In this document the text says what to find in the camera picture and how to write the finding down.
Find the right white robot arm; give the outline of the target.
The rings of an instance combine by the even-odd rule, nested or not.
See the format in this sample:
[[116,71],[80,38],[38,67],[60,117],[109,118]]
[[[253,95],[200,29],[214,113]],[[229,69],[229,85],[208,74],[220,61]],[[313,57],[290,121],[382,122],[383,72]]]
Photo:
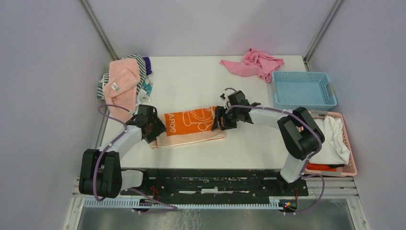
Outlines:
[[238,122],[264,125],[280,131],[288,157],[276,188],[281,195],[290,195],[296,189],[295,181],[303,175],[310,158],[321,151],[325,141],[309,111],[304,107],[294,110],[262,107],[259,103],[249,103],[242,91],[230,87],[225,88],[220,97],[224,104],[214,110],[212,131],[234,129]]

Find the orange cartoon towel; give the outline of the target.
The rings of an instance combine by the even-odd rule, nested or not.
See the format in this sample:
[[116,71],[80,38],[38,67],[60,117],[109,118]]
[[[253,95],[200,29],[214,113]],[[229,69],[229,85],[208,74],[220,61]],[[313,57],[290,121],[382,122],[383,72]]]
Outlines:
[[175,147],[204,141],[225,139],[222,130],[212,131],[215,106],[159,115],[166,131],[149,145],[152,149]]

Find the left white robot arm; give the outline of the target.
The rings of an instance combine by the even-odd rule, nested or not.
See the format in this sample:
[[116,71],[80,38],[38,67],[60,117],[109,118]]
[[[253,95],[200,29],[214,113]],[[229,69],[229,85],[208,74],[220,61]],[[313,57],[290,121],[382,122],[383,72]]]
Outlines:
[[139,195],[149,192],[151,183],[140,170],[123,170],[121,159],[138,142],[151,143],[166,132],[151,105],[140,105],[135,112],[124,109],[130,115],[123,128],[108,143],[97,149],[84,151],[79,175],[79,192],[93,195],[99,202],[105,198],[116,198],[125,189],[133,188]]

